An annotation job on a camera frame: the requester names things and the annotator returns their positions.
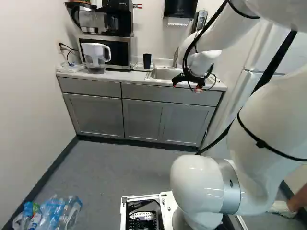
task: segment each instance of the black baseboard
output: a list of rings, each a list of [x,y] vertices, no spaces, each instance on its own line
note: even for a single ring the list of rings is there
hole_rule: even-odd
[[[285,181],[283,181],[280,184],[280,189],[282,190],[283,194],[285,195],[285,197],[290,200],[291,197],[294,196],[294,193],[292,192],[292,190],[289,188],[289,186],[287,185],[287,183]],[[300,221],[302,221],[305,226],[307,226],[307,211],[304,208],[301,208],[296,216]]]
[[[84,135],[77,135],[77,137],[79,138],[79,140],[100,142],[100,143],[107,143],[107,144],[133,145],[133,146],[139,146],[139,147],[149,147],[149,148],[164,149],[164,150],[178,150],[178,151],[186,151],[186,152],[197,152],[198,151],[198,148],[193,147],[193,146],[162,144],[162,143],[146,142],[146,141],[139,141],[139,140],[92,137],[92,136],[84,136]]]
[[[53,172],[59,167],[59,165],[64,161],[67,155],[70,153],[71,149],[78,143],[78,138],[75,136],[71,142],[66,146],[66,148],[62,151],[62,153],[56,158],[56,160],[52,163],[52,165],[48,168],[42,178],[39,179],[37,184],[33,187],[24,201],[19,205],[14,214],[8,220],[8,222],[4,225],[2,230],[12,230],[12,222],[14,218],[23,211],[24,203],[28,201],[34,201],[40,191],[43,189],[49,178],[52,176]]]

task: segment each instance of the coffee maker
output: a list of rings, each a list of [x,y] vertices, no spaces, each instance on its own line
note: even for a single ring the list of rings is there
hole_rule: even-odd
[[[132,0],[98,0],[102,7],[83,1],[65,3],[83,34],[134,37]]]
[[[132,0],[102,0],[102,8],[96,12],[105,13],[102,35],[134,37]]]

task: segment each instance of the gray cabinet door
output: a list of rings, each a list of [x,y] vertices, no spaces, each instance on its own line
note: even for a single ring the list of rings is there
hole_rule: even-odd
[[[77,134],[124,137],[120,98],[64,93],[64,99]]]
[[[159,141],[164,105],[161,102],[123,99],[125,138]]]
[[[168,103],[165,109],[164,143],[199,146],[215,107]]]

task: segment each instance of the electronic device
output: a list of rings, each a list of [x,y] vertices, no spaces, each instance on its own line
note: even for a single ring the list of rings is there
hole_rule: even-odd
[[[134,37],[132,0],[102,0],[102,7],[83,1],[65,3],[83,34]]]
[[[100,43],[108,46],[111,50],[112,59],[106,63],[106,68],[131,70],[131,67],[137,63],[136,37],[79,34],[76,39],[83,64],[86,64],[86,60],[81,43]]]
[[[102,35],[134,37],[132,0],[102,0],[102,8],[106,31]]]

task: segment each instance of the paper towel dispenser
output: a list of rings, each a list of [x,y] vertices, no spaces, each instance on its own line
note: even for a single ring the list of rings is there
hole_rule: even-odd
[[[164,17],[193,18],[198,0],[165,0]]]

